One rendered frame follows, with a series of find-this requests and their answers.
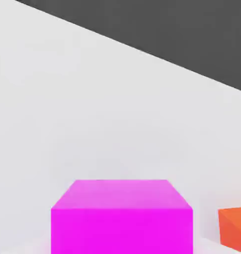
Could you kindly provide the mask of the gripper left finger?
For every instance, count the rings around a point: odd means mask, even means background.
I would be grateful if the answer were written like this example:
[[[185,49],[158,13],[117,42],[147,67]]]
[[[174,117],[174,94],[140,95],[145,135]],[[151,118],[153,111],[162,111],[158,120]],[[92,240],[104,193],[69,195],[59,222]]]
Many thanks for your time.
[[[29,245],[21,246],[4,254],[51,254],[51,248],[47,245]]]

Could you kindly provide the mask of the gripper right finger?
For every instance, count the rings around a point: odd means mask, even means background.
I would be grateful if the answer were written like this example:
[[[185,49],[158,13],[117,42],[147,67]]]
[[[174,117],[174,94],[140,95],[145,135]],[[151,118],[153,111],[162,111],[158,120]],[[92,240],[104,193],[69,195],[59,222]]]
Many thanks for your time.
[[[197,238],[194,245],[194,254],[241,254],[241,252],[206,238]]]

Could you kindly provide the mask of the small magenta cube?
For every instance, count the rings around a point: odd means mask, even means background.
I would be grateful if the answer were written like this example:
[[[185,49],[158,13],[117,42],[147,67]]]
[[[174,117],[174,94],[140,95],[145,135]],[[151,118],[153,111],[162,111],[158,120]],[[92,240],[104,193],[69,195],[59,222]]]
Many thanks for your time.
[[[193,210],[167,180],[77,180],[51,209],[51,254],[193,254]]]

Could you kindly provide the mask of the large orange box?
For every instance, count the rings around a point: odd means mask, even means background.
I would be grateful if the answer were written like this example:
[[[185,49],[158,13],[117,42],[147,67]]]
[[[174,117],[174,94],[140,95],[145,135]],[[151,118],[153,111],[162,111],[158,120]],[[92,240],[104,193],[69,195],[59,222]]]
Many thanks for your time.
[[[241,207],[218,210],[220,243],[241,252]]]

